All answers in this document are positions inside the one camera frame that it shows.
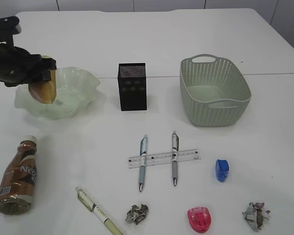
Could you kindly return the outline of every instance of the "white table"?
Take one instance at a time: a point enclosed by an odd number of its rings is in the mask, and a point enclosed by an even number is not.
[[[0,180],[22,136],[38,138],[38,181],[29,214],[0,214],[0,235],[110,235],[77,200],[80,185],[108,211],[125,235],[196,235],[187,209],[207,206],[207,235],[254,234],[242,211],[264,201],[272,211],[262,235],[294,235],[294,74],[246,76],[252,100],[233,126],[194,127],[182,107],[177,77],[148,78],[148,110],[121,112],[116,79],[101,79],[96,102],[70,119],[31,117],[13,106],[14,89],[0,84]],[[139,153],[149,135],[149,153],[169,151],[176,130],[180,149],[198,148],[202,160],[179,164],[173,187],[171,166],[147,167],[138,191],[138,169],[126,159]],[[227,159],[230,175],[216,180],[216,159]],[[149,206],[148,218],[125,223],[132,204]]]
[[[119,63],[146,63],[147,76],[179,76],[181,60],[212,54],[243,74],[294,73],[294,49],[254,10],[23,12],[15,45],[59,67],[115,78]]]

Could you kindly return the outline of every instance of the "white wall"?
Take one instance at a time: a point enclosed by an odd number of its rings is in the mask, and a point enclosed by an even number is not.
[[[271,25],[294,47],[294,0],[279,0]]]
[[[268,23],[271,22],[277,0],[207,0],[209,8],[252,8]]]
[[[134,0],[135,11],[204,9],[205,0]]]
[[[57,11],[56,0],[0,0],[0,18],[20,11]]]
[[[61,11],[134,11],[133,0],[58,0]]]

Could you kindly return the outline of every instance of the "bottle cap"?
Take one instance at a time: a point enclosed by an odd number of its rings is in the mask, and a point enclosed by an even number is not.
[[[23,141],[32,141],[37,145],[37,139],[34,136],[28,135],[23,137]]]

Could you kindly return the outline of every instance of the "white pen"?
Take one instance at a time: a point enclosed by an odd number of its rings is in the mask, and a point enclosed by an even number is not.
[[[141,158],[141,166],[139,168],[139,192],[142,192],[144,183],[145,183],[145,174],[146,174],[146,154],[147,154],[147,147],[148,147],[148,137],[147,135],[141,141],[141,150],[140,155]]]
[[[94,213],[98,219],[106,226],[106,228],[113,235],[123,235],[118,227],[106,216],[106,214],[87,196],[87,194],[81,189],[76,187],[77,198],[83,205],[92,213]]]

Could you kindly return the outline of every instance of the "clear ruler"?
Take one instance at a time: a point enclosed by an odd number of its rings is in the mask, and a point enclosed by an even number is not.
[[[158,154],[148,154],[146,156],[146,165],[161,165],[168,164],[172,162],[172,152],[168,153],[158,153]],[[141,166],[142,156],[130,157],[127,159],[128,168],[136,168]],[[197,149],[184,150],[177,152],[177,161],[184,162],[190,160],[199,160],[201,156]]]

